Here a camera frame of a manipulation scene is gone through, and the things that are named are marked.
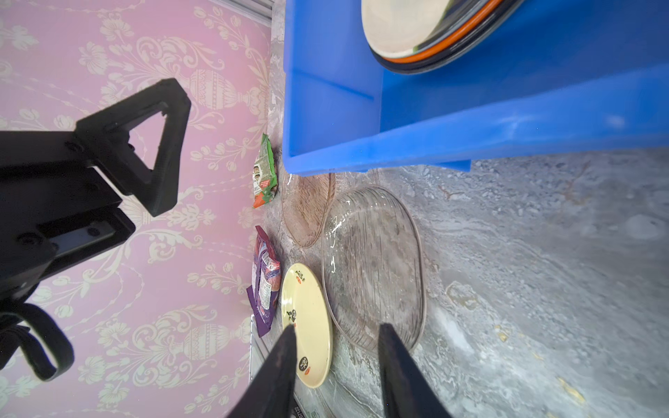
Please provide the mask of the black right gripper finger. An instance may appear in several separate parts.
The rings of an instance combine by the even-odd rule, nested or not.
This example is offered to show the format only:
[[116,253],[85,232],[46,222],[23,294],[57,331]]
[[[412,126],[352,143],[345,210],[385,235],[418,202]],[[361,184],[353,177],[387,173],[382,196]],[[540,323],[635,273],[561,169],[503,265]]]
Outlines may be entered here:
[[377,348],[386,417],[451,418],[391,324],[379,327]]
[[120,192],[158,216],[178,201],[190,111],[186,91],[166,78],[78,121],[75,136]]
[[294,328],[286,327],[229,418],[291,417],[297,364]]

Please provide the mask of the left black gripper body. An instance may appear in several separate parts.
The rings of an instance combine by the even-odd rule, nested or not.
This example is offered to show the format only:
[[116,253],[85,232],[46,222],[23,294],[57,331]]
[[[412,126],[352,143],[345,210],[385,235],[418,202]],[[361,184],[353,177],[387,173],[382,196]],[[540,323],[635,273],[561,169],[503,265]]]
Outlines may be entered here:
[[135,232],[94,166],[71,132],[2,132],[2,300],[26,299],[42,280]]

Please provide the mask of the cream flower plate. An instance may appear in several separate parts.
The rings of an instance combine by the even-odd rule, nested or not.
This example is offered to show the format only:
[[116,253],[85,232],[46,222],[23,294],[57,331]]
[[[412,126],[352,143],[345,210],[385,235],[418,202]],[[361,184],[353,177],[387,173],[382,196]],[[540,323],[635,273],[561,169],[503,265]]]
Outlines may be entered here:
[[280,315],[283,327],[295,328],[298,378],[308,388],[319,388],[329,375],[333,329],[320,282],[302,263],[294,263],[285,274]]

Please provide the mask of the grey translucent plate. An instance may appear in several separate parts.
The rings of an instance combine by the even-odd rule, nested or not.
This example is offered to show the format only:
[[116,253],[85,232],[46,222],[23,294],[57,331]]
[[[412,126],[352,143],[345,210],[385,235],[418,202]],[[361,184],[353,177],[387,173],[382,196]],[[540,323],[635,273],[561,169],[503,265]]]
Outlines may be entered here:
[[349,343],[375,351],[388,323],[407,350],[416,346],[427,315],[422,243],[399,198],[380,186],[334,198],[322,230],[322,282]]

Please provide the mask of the brown translucent plate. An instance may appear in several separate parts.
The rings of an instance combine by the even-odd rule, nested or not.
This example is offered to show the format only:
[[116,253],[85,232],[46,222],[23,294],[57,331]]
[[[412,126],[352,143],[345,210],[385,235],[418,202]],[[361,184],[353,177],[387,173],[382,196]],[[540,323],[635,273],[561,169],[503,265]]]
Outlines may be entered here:
[[280,184],[283,219],[291,239],[299,247],[312,247],[319,239],[335,192],[336,176],[332,173],[283,176]]

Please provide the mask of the orange plate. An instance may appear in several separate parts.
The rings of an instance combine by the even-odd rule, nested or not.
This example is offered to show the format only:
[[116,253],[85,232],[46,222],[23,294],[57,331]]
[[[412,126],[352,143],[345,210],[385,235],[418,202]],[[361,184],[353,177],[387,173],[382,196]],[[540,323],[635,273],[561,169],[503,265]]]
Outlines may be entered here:
[[466,35],[471,33],[502,4],[503,0],[484,1],[483,5],[476,10],[471,17],[465,20],[462,24],[458,24],[456,28],[446,36],[439,38],[438,42],[430,43],[425,48],[420,47],[418,52],[412,53],[408,57],[399,57],[398,59],[385,57],[384,59],[393,64],[414,64],[429,59],[430,57],[434,57],[437,53],[444,52],[447,48],[453,46],[457,41],[462,40]]

